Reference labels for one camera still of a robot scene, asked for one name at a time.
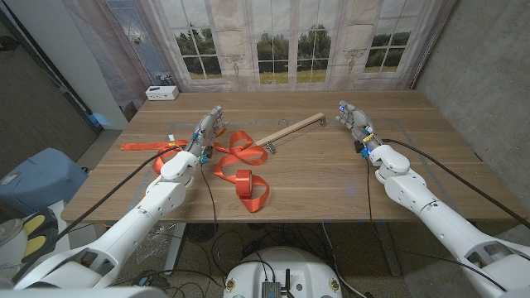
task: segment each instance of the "yellow object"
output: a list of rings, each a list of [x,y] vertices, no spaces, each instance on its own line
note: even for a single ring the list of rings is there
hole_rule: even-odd
[[[24,230],[29,235],[31,232],[39,228],[42,223],[44,223],[44,219],[46,219],[44,215],[37,215],[36,217],[24,224]]]
[[[24,252],[24,257],[27,257],[31,255],[32,253],[36,252],[37,250],[39,250],[40,248],[42,248],[45,241],[46,241],[46,237],[44,236],[38,236],[32,239],[29,239],[27,241],[26,251]]]
[[[373,133],[370,133],[370,135],[367,136],[367,137],[365,137],[365,138],[363,139],[363,141],[366,142],[367,140],[371,139],[372,137],[373,137]]]

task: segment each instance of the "table leg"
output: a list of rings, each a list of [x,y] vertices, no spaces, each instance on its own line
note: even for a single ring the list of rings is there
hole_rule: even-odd
[[[383,243],[381,249],[383,250],[383,254],[387,259],[390,274],[393,276],[401,276],[402,273],[401,267],[399,266],[398,255],[394,250],[392,236],[390,235],[390,230],[388,229],[387,223],[376,223],[375,228],[378,230],[379,237]]]
[[[181,244],[184,243],[182,238],[184,237],[184,230],[186,229],[186,223],[177,223],[175,224],[175,229],[173,230],[173,237],[171,238],[171,244],[167,252],[166,265],[164,265],[164,270],[173,270],[176,265],[176,259],[178,257],[179,251],[181,250]]]

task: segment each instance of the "wooden table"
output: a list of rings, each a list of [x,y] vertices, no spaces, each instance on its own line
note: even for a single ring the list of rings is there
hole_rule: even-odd
[[[335,121],[339,101],[346,100],[363,109],[373,119],[381,138],[392,138],[418,147],[462,175],[495,199],[526,217],[523,206],[474,154],[452,126],[417,91],[392,92],[279,92],[179,94],[170,102],[145,102],[118,140],[94,169],[62,218],[72,221],[106,195],[155,151],[120,151],[127,142],[159,142],[172,132],[189,140],[195,124],[213,107],[224,108],[227,132],[218,142],[228,146],[232,132],[244,130],[254,140],[266,137],[311,115],[322,112],[328,123],[312,124],[275,141],[276,154],[269,154],[261,166],[237,162],[226,166],[227,175],[237,169],[251,169],[270,186],[271,195],[257,213],[249,213],[235,194],[233,184],[213,175],[212,169],[224,155],[215,152],[204,164],[210,183],[217,220],[222,222],[345,222],[369,219],[366,161],[354,152],[349,131]],[[429,189],[456,208],[467,219],[511,219],[504,211],[461,184],[418,154],[393,145],[407,156],[412,168],[426,180]],[[370,168],[370,194],[374,219],[414,220],[415,215],[392,202]],[[140,200],[148,182],[157,175],[146,166],[85,222],[114,222],[129,206]],[[163,218],[167,222],[212,222],[210,195],[199,172],[186,194],[184,204]]]

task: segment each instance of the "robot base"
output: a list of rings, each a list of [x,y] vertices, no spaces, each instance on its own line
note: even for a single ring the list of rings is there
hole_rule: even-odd
[[[279,289],[286,286],[286,269],[290,270],[291,277],[288,290],[295,298],[342,297],[339,279],[335,272],[318,257],[301,249],[290,247],[265,248],[258,253],[265,262],[271,265],[276,276],[276,283],[272,282],[271,269],[260,262],[257,253],[253,253],[241,262],[257,262],[245,262],[230,271],[224,289],[224,298],[280,298]],[[265,283],[263,265],[267,272],[268,283]]]

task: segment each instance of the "window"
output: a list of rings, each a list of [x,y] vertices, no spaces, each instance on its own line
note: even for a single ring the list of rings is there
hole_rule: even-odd
[[[147,34],[142,19],[138,15],[134,0],[108,0],[108,7],[118,20],[123,33],[129,39],[134,52],[142,62],[153,85],[174,85],[166,67]]]
[[[289,1],[253,1],[260,84],[289,80]]]
[[[222,78],[204,1],[161,0],[191,79]]]
[[[296,82],[325,82],[337,0],[301,0]]]
[[[384,0],[365,73],[396,72],[424,0]]]

